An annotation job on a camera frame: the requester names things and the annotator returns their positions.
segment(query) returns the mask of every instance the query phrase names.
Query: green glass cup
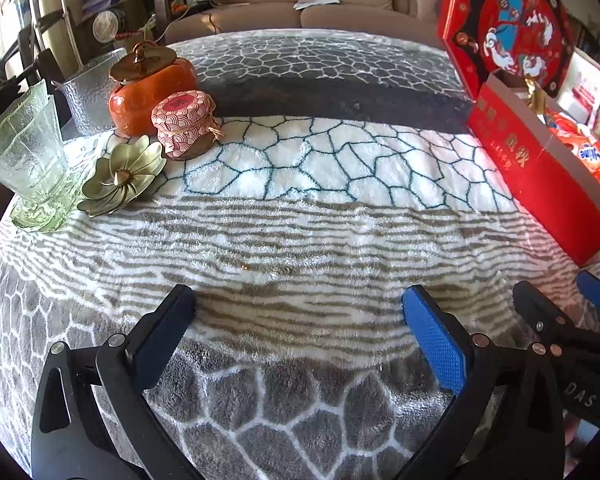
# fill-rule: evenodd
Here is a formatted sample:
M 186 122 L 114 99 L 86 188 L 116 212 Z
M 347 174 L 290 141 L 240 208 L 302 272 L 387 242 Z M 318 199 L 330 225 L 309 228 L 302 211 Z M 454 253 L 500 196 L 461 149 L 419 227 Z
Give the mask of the green glass cup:
M 0 116 L 0 183 L 20 198 L 13 223 L 28 231 L 59 228 L 80 199 L 62 148 L 56 103 L 42 81 Z

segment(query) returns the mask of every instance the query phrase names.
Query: jar lid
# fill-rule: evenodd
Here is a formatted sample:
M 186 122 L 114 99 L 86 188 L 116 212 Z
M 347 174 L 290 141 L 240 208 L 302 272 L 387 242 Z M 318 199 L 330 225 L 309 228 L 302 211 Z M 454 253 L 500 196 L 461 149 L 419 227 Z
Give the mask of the jar lid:
M 159 132 L 176 132 L 192 128 L 215 108 L 211 96 L 200 90 L 176 92 L 155 106 L 151 120 Z
M 141 41 L 109 70 L 109 77 L 119 83 L 138 81 L 167 68 L 177 57 L 174 50 L 153 41 Z

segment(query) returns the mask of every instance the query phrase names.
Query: teal geometric pattern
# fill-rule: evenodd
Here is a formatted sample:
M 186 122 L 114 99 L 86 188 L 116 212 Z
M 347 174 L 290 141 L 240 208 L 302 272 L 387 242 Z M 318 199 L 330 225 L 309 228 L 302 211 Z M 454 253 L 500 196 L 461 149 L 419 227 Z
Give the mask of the teal geometric pattern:
M 224 138 L 193 160 L 170 160 L 154 192 L 518 210 L 471 135 L 306 117 L 225 118 L 221 124 Z M 112 136 L 109 149 L 121 140 Z

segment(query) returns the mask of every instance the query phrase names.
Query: small candle jar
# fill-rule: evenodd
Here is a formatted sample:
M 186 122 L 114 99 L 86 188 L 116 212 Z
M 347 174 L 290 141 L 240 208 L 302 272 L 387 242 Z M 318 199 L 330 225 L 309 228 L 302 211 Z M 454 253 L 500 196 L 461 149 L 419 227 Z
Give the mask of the small candle jar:
M 151 113 L 164 153 L 188 160 L 206 152 L 222 136 L 213 117 L 216 104 L 199 90 L 176 92 L 160 101 Z

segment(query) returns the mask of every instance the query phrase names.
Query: clear glass bucket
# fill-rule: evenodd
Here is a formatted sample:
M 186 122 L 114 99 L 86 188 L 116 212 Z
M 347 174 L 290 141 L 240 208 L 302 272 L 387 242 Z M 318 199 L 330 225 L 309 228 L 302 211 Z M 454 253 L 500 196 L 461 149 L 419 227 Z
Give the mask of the clear glass bucket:
M 116 82 L 109 78 L 109 69 L 125 54 L 125 49 L 119 48 L 98 56 L 58 87 L 81 135 L 92 136 L 115 128 L 109 113 L 109 95 Z

